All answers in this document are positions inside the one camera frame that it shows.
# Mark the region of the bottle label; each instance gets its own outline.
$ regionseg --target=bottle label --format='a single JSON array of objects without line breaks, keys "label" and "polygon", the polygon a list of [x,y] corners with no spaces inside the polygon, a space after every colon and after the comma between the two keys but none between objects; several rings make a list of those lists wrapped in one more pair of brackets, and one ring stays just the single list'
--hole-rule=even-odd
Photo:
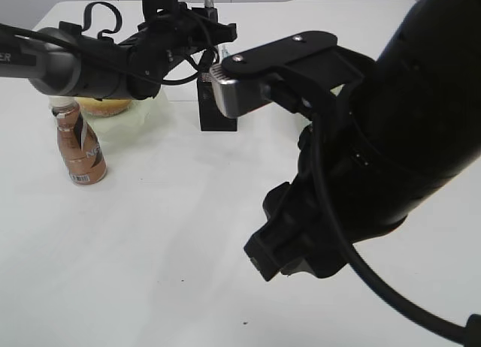
[{"label": "bottle label", "polygon": [[70,178],[76,183],[89,183],[90,182],[90,176],[88,174],[86,174],[84,176],[75,176],[75,175],[71,174]]}]

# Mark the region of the table surface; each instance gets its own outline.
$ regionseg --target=table surface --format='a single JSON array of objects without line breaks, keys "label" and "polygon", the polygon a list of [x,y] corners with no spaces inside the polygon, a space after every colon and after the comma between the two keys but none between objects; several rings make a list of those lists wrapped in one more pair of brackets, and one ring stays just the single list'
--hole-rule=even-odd
[{"label": "table surface", "polygon": [[[64,2],[38,26],[80,23]],[[116,3],[118,39],[140,2]],[[296,32],[338,35],[378,57],[411,0],[304,0],[218,5],[238,24],[229,50]],[[113,22],[95,9],[94,30]],[[171,77],[190,73],[179,67]],[[128,143],[103,143],[109,173],[74,186],[56,146],[47,99],[25,80],[0,84],[0,345],[45,347],[449,346],[379,300],[348,267],[266,283],[243,252],[265,223],[262,200],[296,173],[302,121],[275,105],[238,133],[201,133],[195,89],[166,88]],[[358,244],[375,270],[421,306],[464,324],[481,312],[481,164],[387,237]]]}]

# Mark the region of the black cable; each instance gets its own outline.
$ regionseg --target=black cable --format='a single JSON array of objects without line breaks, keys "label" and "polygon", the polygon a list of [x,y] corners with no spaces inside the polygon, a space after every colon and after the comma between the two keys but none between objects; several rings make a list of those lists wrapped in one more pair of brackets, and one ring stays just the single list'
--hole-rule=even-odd
[{"label": "black cable", "polygon": [[184,54],[182,57],[183,57],[196,71],[199,71],[199,66],[198,66],[198,64],[195,62],[195,60],[194,60],[191,56],[189,56],[189,55],[187,55],[187,54]]},{"label": "black cable", "polygon": [[348,241],[331,202],[327,180],[323,171],[323,160],[321,153],[322,138],[322,119],[318,114],[314,114],[313,140],[311,145],[311,161],[314,185],[321,208],[325,212],[325,216],[328,219],[328,225],[330,226],[332,233],[336,236],[339,250],[343,257],[351,265],[358,276],[366,283],[366,285],[368,285],[368,287],[374,291],[374,293],[376,293],[388,305],[396,309],[404,317],[441,337],[459,344],[463,344],[463,327],[432,315],[428,311],[425,311],[405,297],[401,296],[397,291],[392,289],[386,282],[378,277],[378,275],[362,259],[359,253],[357,253],[351,242]]}]

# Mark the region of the brown bottle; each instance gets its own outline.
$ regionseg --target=brown bottle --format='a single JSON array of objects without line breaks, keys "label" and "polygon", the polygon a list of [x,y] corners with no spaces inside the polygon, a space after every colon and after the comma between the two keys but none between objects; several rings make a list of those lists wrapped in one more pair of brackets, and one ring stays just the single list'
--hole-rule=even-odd
[{"label": "brown bottle", "polygon": [[107,165],[79,104],[72,97],[50,97],[50,106],[57,119],[59,149],[70,178],[82,186],[97,183],[105,177]]}]

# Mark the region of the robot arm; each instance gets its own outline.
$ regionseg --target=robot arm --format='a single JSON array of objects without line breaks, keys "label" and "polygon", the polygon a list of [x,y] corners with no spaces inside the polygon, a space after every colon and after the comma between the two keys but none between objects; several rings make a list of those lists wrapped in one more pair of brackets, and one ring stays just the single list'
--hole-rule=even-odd
[{"label": "robot arm", "polygon": [[208,68],[214,46],[237,37],[235,24],[217,23],[213,8],[191,10],[178,0],[143,0],[143,6],[146,21],[119,44],[101,33],[97,39],[84,36],[85,28],[66,22],[39,33],[0,26],[0,77],[28,78],[46,95],[141,100],[156,96],[162,84],[194,80],[197,74],[178,81],[164,78],[203,50]]},{"label": "robot arm", "polygon": [[481,345],[481,316],[463,328],[420,309],[352,247],[398,228],[481,154],[480,20],[481,0],[421,0],[376,62],[305,32],[211,68],[226,116],[274,101],[313,121],[299,140],[298,175],[269,192],[268,221],[245,246],[266,280],[327,278],[349,263],[415,323]]}]

